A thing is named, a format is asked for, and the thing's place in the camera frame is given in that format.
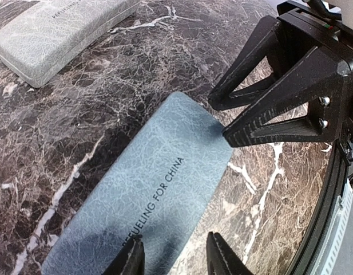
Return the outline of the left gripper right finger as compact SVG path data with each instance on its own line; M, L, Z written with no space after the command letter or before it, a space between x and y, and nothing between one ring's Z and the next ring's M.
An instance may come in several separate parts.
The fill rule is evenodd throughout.
M208 233L206 253L208 274L247 274L246 266L219 233Z

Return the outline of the teal glasses case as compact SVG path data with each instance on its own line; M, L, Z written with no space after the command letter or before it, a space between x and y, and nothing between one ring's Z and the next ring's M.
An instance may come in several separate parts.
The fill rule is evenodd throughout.
M145 273L167 274L231 158L222 125L169 95L96 185L42 264L43 274L102 274L135 235Z
M41 1L0 29L0 59L30 86L45 85L139 1Z

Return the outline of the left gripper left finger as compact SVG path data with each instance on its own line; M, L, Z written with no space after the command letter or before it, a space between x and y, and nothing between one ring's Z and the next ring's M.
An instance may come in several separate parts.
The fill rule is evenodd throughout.
M144 275L145 252L142 235L134 235L126 242L103 275Z

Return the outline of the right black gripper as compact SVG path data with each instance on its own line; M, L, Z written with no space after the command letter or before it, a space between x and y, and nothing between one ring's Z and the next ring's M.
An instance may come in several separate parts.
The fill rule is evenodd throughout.
M294 1L263 17L208 96L224 111L249 105L223 131L231 147L353 142L353 31ZM237 86L267 58L272 73Z

